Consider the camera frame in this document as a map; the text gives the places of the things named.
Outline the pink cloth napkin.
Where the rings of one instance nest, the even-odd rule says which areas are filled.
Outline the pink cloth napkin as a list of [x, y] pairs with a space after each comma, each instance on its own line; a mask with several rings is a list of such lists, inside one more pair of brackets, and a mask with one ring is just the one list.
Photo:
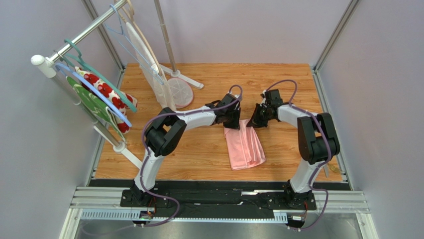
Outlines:
[[266, 161], [266, 156], [255, 129], [249, 120], [239, 121], [240, 129], [224, 128], [230, 167], [243, 170], [256, 167]]

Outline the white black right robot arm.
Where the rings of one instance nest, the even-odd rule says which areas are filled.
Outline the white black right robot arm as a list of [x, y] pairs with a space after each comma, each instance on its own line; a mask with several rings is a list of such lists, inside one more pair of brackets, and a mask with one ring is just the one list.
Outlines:
[[311, 113], [284, 102], [278, 90], [262, 93], [248, 127], [267, 127], [270, 120], [286, 122], [298, 131], [300, 164], [287, 182], [283, 200], [287, 207], [296, 209], [312, 199], [313, 183], [331, 159], [340, 152], [340, 144], [329, 113]]

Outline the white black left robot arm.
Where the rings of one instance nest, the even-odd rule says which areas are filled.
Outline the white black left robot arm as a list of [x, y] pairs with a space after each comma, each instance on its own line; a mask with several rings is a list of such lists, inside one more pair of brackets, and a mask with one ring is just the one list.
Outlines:
[[231, 129], [240, 129], [241, 94], [227, 93], [222, 100], [213, 101], [198, 109], [173, 111], [164, 108], [143, 129], [145, 155], [131, 192], [142, 200], [155, 186], [158, 171], [165, 159], [178, 146], [183, 133], [203, 126], [222, 124]]

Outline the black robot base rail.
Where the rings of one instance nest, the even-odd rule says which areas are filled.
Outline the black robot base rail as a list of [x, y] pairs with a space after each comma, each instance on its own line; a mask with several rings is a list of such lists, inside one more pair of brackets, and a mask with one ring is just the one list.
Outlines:
[[123, 190], [120, 206], [148, 208], [153, 215], [177, 218], [271, 219], [274, 210], [313, 211], [312, 192], [285, 192], [286, 182], [164, 181], [149, 193], [131, 185]]

